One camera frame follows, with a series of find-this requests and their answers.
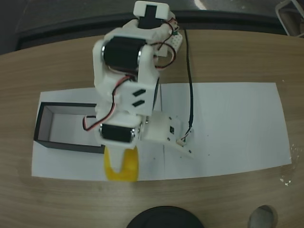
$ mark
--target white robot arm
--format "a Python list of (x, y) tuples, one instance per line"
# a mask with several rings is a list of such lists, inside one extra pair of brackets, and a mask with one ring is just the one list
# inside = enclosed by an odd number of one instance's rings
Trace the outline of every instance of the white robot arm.
[[(154, 111), (160, 70), (170, 65), (182, 43), (175, 15), (165, 3), (137, 1), (134, 19), (96, 42), (93, 48), (94, 85), (100, 95), (95, 131), (98, 142), (109, 150), (110, 164), (120, 172), (125, 149), (139, 140), (161, 143), (189, 155), (181, 143), (181, 123)], [(158, 66), (158, 57), (172, 58)]]

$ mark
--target robotic arm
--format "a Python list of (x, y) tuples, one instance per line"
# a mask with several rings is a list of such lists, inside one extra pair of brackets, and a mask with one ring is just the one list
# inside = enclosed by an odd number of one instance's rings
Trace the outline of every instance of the robotic arm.
[[(88, 126), (92, 116), (83, 120), (84, 129), (95, 131), (97, 141), (106, 146), (107, 166), (114, 173), (122, 172), (125, 150), (137, 153), (139, 140), (190, 155), (181, 140), (181, 122), (153, 110), (160, 71), (174, 61), (182, 43), (175, 15), (165, 3), (147, 1), (137, 1), (133, 14), (138, 19), (109, 32), (93, 48), (98, 121)], [(170, 63), (159, 66), (158, 57), (168, 52)]]

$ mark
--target black round object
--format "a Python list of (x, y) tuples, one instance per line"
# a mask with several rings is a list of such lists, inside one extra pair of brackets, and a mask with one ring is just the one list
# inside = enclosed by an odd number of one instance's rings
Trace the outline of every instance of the black round object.
[(192, 213), (177, 207), (148, 209), (133, 218), (127, 228), (204, 228)]

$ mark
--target yellow object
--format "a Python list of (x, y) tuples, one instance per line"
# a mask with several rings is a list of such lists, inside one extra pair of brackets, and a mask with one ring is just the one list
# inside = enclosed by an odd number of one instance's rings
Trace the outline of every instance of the yellow object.
[(113, 171), (110, 163), (109, 149), (104, 148), (104, 171), (109, 181), (135, 182), (138, 178), (138, 151), (137, 147), (124, 151), (122, 169)]

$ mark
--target wooden table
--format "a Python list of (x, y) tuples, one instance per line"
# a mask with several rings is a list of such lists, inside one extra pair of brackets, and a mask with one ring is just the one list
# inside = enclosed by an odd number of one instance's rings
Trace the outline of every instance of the wooden table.
[[(304, 39), (300, 38), (189, 31), (194, 82), (276, 82), (289, 142), (294, 145), (292, 165), (137, 183), (31, 177), (39, 94), (93, 87), (92, 48), (100, 38), (0, 56), (0, 227), (124, 228), (141, 211), (171, 205), (191, 211), (207, 228), (246, 228), (250, 214), (265, 204), (276, 210), (278, 228), (303, 227)], [(185, 44), (161, 82), (187, 82)]]

